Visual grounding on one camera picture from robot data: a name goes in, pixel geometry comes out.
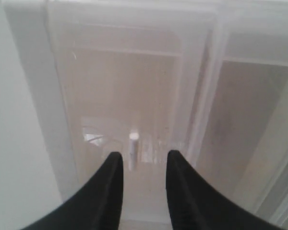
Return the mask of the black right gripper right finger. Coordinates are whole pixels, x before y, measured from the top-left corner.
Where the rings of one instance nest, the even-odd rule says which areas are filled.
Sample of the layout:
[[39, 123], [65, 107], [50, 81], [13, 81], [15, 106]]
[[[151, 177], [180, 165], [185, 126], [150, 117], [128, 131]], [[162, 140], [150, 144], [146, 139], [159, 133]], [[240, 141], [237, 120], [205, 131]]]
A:
[[276, 230], [214, 189], [178, 150], [167, 156], [167, 202], [174, 230]]

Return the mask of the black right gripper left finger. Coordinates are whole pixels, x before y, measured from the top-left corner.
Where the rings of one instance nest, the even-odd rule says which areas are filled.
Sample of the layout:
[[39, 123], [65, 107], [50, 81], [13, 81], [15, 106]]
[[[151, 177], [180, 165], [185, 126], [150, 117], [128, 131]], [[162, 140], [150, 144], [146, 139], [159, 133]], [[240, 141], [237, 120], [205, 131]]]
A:
[[117, 230], [123, 203], [123, 160], [112, 152], [70, 199], [27, 230]]

